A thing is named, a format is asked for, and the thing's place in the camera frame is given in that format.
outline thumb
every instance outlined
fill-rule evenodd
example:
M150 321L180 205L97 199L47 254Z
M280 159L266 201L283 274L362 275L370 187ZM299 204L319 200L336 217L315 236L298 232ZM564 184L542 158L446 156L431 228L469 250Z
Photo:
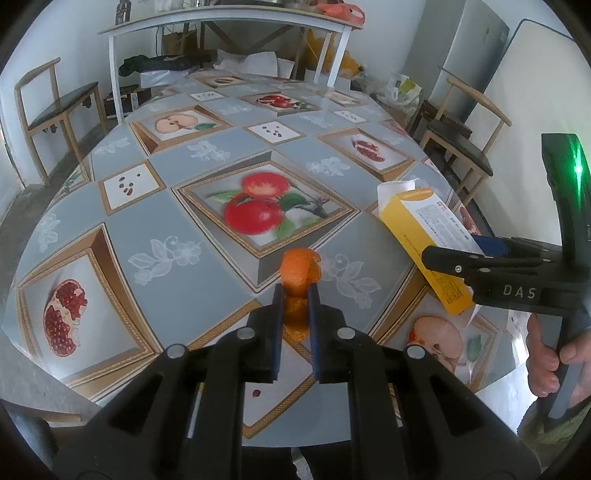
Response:
M560 361L566 365L591 361L591 331L585 332L574 342L565 345L560 351Z

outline refrigerator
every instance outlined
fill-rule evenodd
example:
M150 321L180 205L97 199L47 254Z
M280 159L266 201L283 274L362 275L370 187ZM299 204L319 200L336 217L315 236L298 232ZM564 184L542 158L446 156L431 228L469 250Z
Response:
M449 91L450 74L484 92L508 36L507 24L482 0L427 0L402 73L437 107ZM454 89L447 111L465 121L475 105Z

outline black chair seat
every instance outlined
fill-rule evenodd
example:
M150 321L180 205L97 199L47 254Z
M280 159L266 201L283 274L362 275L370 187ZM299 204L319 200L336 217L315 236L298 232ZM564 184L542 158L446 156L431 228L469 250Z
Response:
M80 100L87 97L92 89L98 84L99 82L89 83L88 85L84 85L83 87L71 91L63 97L59 97L49 107L43 110L43 113L33 120L31 125L29 125L29 130L33 130L35 127L38 127L42 123L47 122L48 120L51 120L57 115L68 110L70 107L80 102Z
M488 158L482 150L478 149L476 145L463 137L460 132L451 125L442 122L441 120L433 120L429 122L427 128L434 134L440 136L443 140L449 143L452 147L472 160L479 168L492 177L492 167Z

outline wooden chair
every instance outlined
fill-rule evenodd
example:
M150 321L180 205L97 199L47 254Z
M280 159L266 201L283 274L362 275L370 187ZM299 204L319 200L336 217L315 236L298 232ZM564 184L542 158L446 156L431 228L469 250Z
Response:
M99 112L99 120L103 132L105 135L108 132L105 107L100 101L98 82L89 83L88 85L84 85L60 97L60 93L57 88L56 77L56 64L60 61L61 58L58 57L52 61L48 61L46 64L41 65L36 69L32 69L30 72L26 73L14 87L14 92L17 97L18 116L21 120L21 125L24 130L25 140L27 141L27 146L31 152L35 166L41 174L45 185L49 185L49 176L47 175L47 171L45 170L45 167L41 162L41 158L39 157L39 153L37 152L35 144L33 143L33 135L47 128L51 128L52 131L55 131L55 127L59 122L68 148L70 151L74 152L74 155L76 155L76 158L78 159L78 163L82 165L82 161L84 159L82 157L82 153L80 152L80 148L78 147L76 137L74 136L74 131L72 130L72 124L70 123L69 115L72 110L74 110L74 108L79 105L84 104L87 106L87 108L90 108L92 102L90 98L91 95L95 96L96 109ZM42 113L40 113L39 116L35 118L35 120L33 120L31 123L28 123L27 116L25 114L25 107L22 102L22 88L28 83L32 82L46 70L49 70L51 91L53 93L54 102Z
M427 125L427 131L425 132L423 139L421 140L421 148L425 149L429 140L434 140L442 147L444 147L447 151L449 151L452 155L455 155L460 160L463 160L465 163L468 164L470 170L456 189L456 193L459 195L460 192L464 189L464 187L468 184L470 179L475 178L475 176L480 176L476 184L472 187L472 189L468 192L466 198L463 199L464 205L468 205L474 198L478 188L482 185L482 183L493 176L493 171L490 162L488 161L488 157L486 154L491 149L492 144L495 142L496 138L498 137L503 125L507 124L509 127L512 125L511 120L509 120L503 112L494 104L492 103L486 96L480 93L478 90L466 85L463 81L450 77L447 79L450 83L450 89L443 101L443 104L437 115L435 120L431 121ZM457 130L452 128L449 124L444 123L441 121L443 114L449 104L449 100L453 93L454 88L460 89L465 94L474 98L479 104L481 104L486 109L490 110L494 113L501 121L497 125L495 131L493 132L492 136L490 137L489 141L486 143L485 147L480 150L476 145L466 139L462 134Z

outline apple illustration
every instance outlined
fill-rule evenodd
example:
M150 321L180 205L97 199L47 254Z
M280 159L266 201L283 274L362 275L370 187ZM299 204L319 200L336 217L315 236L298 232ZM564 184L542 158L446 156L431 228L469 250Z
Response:
M257 200L279 198L289 189L289 180L271 171L252 173L242 179L242 191Z
M248 194L241 193L226 204L224 220L235 232L262 235L281 225L283 210L273 201L249 199Z
M161 134L173 134L182 128L189 130L195 128L199 120L193 115L178 113L161 118L156 122L156 131Z
M420 317L408 336L408 345L421 345L445 368L454 373L464 351L460 332L439 317Z

